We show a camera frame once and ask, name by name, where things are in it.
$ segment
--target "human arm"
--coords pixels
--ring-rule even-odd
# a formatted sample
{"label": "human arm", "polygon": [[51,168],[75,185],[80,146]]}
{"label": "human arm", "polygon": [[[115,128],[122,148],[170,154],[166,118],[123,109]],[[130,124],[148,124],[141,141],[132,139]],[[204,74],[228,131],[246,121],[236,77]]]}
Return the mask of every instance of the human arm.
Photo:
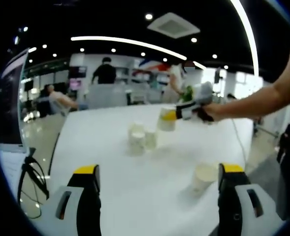
{"label": "human arm", "polygon": [[174,74],[170,74],[170,86],[177,94],[183,94],[183,92],[177,87],[176,77]]}
{"label": "human arm", "polygon": [[78,109],[78,104],[75,101],[72,101],[71,99],[66,99],[61,96],[61,97],[57,97],[56,100],[66,107]]}
{"label": "human arm", "polygon": [[204,111],[215,121],[225,118],[257,118],[290,104],[290,57],[276,82],[251,96],[224,105],[210,104]]}

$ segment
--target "black ceiling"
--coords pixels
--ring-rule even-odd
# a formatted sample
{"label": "black ceiling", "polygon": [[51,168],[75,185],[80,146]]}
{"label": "black ceiling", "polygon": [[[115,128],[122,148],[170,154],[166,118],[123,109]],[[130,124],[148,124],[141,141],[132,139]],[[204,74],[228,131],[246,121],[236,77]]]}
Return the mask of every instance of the black ceiling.
{"label": "black ceiling", "polygon": [[[111,53],[140,56],[176,61],[170,55],[118,42],[76,41],[72,36],[112,36],[138,40],[161,46],[196,60],[205,66],[229,65],[232,71],[253,72],[249,43],[241,20],[230,0],[197,0],[186,4],[179,1],[158,4],[149,1],[133,1],[114,5],[110,1],[64,1],[70,5],[33,4],[14,5],[8,8],[11,18],[3,23],[2,55],[7,49],[22,50],[37,47],[30,53],[32,64],[69,57],[72,53]],[[243,6],[248,14],[258,48],[260,74],[266,80],[273,81],[282,71],[288,59],[290,49],[290,28],[269,4],[262,0],[244,0]],[[191,37],[172,39],[147,29],[150,21],[145,20],[146,13],[152,13],[154,19],[173,12],[188,20],[200,33],[193,35],[197,43],[191,43]],[[27,32],[20,33],[21,41],[15,48],[13,38],[18,28],[27,26]]]}

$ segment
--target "person in black shirt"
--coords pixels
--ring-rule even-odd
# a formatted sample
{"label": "person in black shirt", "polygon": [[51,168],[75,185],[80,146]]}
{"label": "person in black shirt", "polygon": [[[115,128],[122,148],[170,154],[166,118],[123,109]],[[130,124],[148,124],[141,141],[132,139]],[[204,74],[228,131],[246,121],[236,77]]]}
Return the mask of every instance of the person in black shirt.
{"label": "person in black shirt", "polygon": [[116,69],[111,63],[111,58],[103,58],[102,65],[100,65],[92,77],[92,84],[95,77],[98,77],[98,84],[113,84],[116,79]]}

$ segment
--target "seated person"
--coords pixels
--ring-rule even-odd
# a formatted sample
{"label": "seated person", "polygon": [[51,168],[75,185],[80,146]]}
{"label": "seated person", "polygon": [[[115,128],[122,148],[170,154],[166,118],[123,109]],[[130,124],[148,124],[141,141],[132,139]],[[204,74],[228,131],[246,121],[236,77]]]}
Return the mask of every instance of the seated person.
{"label": "seated person", "polygon": [[49,99],[52,101],[56,100],[61,104],[64,108],[73,108],[79,111],[87,110],[88,105],[85,103],[78,103],[73,101],[71,98],[69,98],[67,95],[54,91],[54,86],[49,85],[47,87],[47,90],[49,92]]}

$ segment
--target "monitor screen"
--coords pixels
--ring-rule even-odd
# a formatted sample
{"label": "monitor screen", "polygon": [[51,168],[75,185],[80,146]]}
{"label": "monitor screen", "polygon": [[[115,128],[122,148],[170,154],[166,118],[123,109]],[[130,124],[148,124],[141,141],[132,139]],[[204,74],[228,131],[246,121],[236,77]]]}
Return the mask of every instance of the monitor screen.
{"label": "monitor screen", "polygon": [[70,79],[69,86],[71,90],[78,90],[81,88],[81,80]]}
{"label": "monitor screen", "polygon": [[68,78],[85,78],[87,73],[86,66],[70,66],[68,72]]}
{"label": "monitor screen", "polygon": [[14,57],[0,77],[0,144],[21,147],[19,126],[19,84],[27,59],[27,50]]}

